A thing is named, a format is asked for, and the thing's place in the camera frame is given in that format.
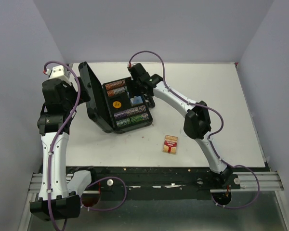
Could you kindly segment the blue playing card deck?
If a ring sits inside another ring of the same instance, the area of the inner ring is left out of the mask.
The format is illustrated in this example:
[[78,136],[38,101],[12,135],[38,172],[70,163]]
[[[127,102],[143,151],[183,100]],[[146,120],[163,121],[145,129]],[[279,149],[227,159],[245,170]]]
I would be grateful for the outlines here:
[[134,96],[130,98],[130,103],[131,103],[131,106],[137,106],[137,105],[143,104],[143,99],[141,96]]

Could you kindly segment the brown white poker chip stack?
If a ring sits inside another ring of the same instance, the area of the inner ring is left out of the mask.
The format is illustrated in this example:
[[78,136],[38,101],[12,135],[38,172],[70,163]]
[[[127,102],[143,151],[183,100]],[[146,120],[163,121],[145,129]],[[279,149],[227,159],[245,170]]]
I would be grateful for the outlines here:
[[116,88],[113,90],[108,90],[107,95],[108,95],[108,97],[113,97],[113,96],[125,93],[126,89],[127,89],[126,87],[120,87],[120,88]]

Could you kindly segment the orange big blind button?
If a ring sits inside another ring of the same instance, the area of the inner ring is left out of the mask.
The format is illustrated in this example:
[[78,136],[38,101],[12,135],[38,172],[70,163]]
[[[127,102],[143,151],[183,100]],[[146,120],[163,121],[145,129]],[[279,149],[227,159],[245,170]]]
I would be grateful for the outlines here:
[[112,105],[116,109],[119,109],[122,107],[122,103],[120,101],[113,101]]

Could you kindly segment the black poker chip case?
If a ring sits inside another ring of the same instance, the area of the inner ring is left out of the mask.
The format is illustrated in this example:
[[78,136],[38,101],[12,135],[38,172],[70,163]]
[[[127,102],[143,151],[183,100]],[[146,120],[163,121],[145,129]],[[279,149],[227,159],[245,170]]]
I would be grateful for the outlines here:
[[154,100],[136,90],[132,77],[102,84],[87,62],[78,69],[90,98],[87,115],[103,132],[122,134],[152,124]]

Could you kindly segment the red playing card deck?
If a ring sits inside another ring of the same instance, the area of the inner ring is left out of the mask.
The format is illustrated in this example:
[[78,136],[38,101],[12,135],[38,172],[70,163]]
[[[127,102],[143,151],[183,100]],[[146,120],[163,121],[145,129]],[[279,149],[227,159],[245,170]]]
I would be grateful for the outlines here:
[[178,137],[166,135],[162,151],[164,153],[176,154]]

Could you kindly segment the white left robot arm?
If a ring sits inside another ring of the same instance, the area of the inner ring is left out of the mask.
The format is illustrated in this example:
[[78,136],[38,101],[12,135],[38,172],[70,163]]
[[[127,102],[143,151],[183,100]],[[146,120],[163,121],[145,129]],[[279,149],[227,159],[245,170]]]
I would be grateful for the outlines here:
[[45,102],[38,119],[43,147],[42,182],[30,212],[43,221],[77,218],[83,192],[97,185],[96,176],[88,170],[75,172],[70,181],[66,179],[70,112],[78,94],[71,83],[59,78],[44,81],[42,93]]

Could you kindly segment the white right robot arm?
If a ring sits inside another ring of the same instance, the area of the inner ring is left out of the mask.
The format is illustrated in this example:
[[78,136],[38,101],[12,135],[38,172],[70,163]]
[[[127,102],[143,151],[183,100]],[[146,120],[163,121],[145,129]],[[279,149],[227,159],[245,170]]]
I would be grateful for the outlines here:
[[228,164],[217,154],[212,144],[210,108],[204,101],[195,102],[171,88],[164,76],[149,75],[142,64],[128,64],[136,88],[141,93],[155,96],[184,117],[183,130],[185,134],[195,140],[207,159],[212,174],[212,184],[216,188],[224,188],[229,183],[233,171]]

